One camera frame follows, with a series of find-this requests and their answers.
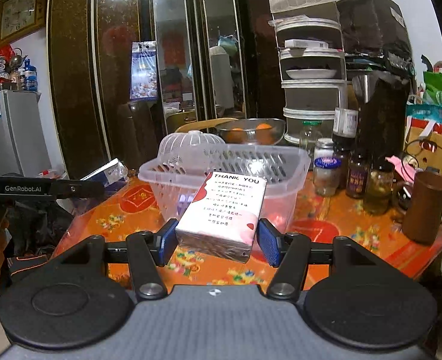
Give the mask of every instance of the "blue bottle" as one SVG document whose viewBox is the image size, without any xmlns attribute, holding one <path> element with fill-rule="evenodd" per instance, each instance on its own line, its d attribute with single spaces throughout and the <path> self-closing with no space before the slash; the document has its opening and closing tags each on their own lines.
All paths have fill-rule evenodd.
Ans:
<svg viewBox="0 0 442 360">
<path fill-rule="evenodd" d="M 26 59 L 24 64 L 24 77 L 26 83 L 26 91 L 38 91 L 38 71 L 30 64 L 31 60 Z"/>
</svg>

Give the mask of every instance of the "black circular disc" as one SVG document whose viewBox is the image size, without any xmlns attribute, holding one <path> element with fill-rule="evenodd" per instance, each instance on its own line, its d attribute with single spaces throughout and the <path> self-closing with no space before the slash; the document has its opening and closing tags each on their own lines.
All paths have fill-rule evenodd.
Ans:
<svg viewBox="0 0 442 360">
<path fill-rule="evenodd" d="M 0 320 L 13 342 L 42 350 L 69 350 L 117 331 L 133 303 L 126 290 L 92 268 L 60 265 L 55 274 L 28 276 L 0 299 Z"/>
<path fill-rule="evenodd" d="M 369 351 L 414 344 L 436 318 L 436 302 L 424 287 L 376 266 L 351 267 L 321 280 L 308 291 L 303 307 L 317 333 Z"/>
</svg>

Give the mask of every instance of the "brown cylindrical container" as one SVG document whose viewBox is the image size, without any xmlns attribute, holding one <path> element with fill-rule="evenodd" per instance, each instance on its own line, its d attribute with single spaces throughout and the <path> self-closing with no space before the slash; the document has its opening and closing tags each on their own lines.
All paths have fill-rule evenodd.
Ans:
<svg viewBox="0 0 442 360">
<path fill-rule="evenodd" d="M 431 172 L 415 175 L 411 205 L 401 230 L 410 240 L 433 244 L 442 216 L 442 176 Z"/>
</svg>

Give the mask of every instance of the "table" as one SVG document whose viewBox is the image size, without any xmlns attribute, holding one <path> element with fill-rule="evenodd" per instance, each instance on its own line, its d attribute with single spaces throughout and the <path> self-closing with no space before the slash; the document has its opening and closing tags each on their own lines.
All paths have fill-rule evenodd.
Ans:
<svg viewBox="0 0 442 360">
<path fill-rule="evenodd" d="M 383 216 L 370 216 L 362 201 L 348 198 L 344 191 L 335 197 L 315 194 L 311 172 L 296 199 L 294 219 L 289 231 L 308 235 L 314 242 L 331 243 L 338 235 L 351 237 L 366 249 L 411 278 L 418 278 L 442 251 L 442 224 L 430 247 L 407 239 L 393 221 L 390 209 Z M 93 234 L 109 242 L 122 241 L 136 231 L 157 231 L 164 224 L 149 184 L 137 178 L 104 203 L 76 217 L 59 243 L 54 256 Z M 266 291 L 275 269 L 265 261 L 257 245 L 246 264 L 209 256 L 177 247 L 169 264 L 158 268 L 168 290 L 176 284 L 244 285 L 258 284 Z M 129 286 L 128 267 L 110 264 L 110 278 Z M 310 266 L 304 288 L 328 276 L 328 266 Z"/>
</svg>

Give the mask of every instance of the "stacked food storage rack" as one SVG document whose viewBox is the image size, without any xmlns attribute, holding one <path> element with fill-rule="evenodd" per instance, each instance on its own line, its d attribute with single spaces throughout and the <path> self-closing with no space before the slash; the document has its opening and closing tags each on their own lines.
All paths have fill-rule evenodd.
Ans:
<svg viewBox="0 0 442 360">
<path fill-rule="evenodd" d="M 304 121 L 330 138 L 335 108 L 347 107 L 343 34 L 335 0 L 270 0 L 286 96 L 284 138 L 299 145 Z"/>
</svg>

